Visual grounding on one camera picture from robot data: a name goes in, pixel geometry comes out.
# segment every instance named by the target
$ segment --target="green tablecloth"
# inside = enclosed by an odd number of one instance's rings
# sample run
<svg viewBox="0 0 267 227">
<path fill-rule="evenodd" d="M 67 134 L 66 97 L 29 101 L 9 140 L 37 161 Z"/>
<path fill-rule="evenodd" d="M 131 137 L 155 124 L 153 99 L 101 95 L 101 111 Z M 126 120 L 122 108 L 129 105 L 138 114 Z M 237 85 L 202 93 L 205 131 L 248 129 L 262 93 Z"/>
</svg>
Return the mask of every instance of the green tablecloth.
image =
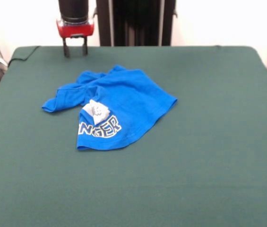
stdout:
<svg viewBox="0 0 267 227">
<path fill-rule="evenodd" d="M 267 70 L 255 50 L 33 49 L 15 51 L 0 84 L 0 227 L 267 227 Z M 41 105 L 115 64 L 178 103 L 127 148 L 79 152 L 80 107 Z"/>
</svg>

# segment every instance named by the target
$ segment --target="black device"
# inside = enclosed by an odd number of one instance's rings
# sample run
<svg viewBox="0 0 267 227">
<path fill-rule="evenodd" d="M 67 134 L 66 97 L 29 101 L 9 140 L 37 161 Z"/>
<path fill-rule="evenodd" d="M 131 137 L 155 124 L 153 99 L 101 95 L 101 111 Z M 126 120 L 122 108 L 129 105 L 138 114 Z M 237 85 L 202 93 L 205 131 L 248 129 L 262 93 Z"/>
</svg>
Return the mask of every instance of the black device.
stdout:
<svg viewBox="0 0 267 227">
<path fill-rule="evenodd" d="M 88 0 L 59 0 L 61 17 L 69 23 L 84 23 L 88 20 Z"/>
</svg>

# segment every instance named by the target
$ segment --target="shirt sleeve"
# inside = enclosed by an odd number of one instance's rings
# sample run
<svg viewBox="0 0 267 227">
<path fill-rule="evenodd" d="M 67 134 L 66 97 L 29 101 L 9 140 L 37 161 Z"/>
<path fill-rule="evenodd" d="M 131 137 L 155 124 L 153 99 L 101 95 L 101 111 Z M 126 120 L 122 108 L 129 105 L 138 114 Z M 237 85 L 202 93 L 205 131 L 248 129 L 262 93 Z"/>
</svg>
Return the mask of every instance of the shirt sleeve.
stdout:
<svg viewBox="0 0 267 227">
<path fill-rule="evenodd" d="M 86 97 L 86 85 L 73 83 L 60 87 L 55 98 L 46 101 L 42 109 L 46 112 L 56 112 L 75 107 L 84 102 Z"/>
</svg>

